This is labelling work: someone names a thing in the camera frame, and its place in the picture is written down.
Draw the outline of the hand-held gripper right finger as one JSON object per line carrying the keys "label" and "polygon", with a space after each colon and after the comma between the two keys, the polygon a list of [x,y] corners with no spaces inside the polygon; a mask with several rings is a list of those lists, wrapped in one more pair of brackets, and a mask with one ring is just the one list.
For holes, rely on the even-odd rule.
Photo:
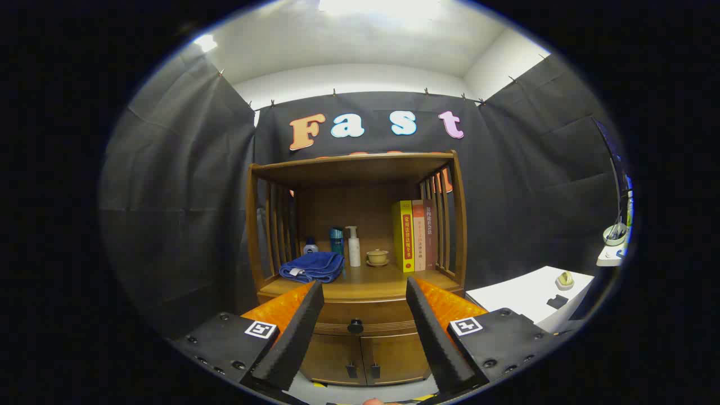
{"label": "hand-held gripper right finger", "polygon": [[437,395],[452,404],[500,384],[560,346],[560,335],[509,308],[488,311],[422,279],[407,279],[406,302]]}

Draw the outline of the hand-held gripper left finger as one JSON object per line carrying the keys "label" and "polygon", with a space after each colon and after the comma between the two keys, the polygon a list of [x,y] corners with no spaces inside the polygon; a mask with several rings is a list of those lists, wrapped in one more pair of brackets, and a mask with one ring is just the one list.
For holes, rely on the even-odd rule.
{"label": "hand-held gripper left finger", "polygon": [[223,311],[169,344],[201,369],[262,403],[303,404],[288,390],[303,364],[325,299],[317,282],[286,295],[296,297],[287,306],[288,320]]}

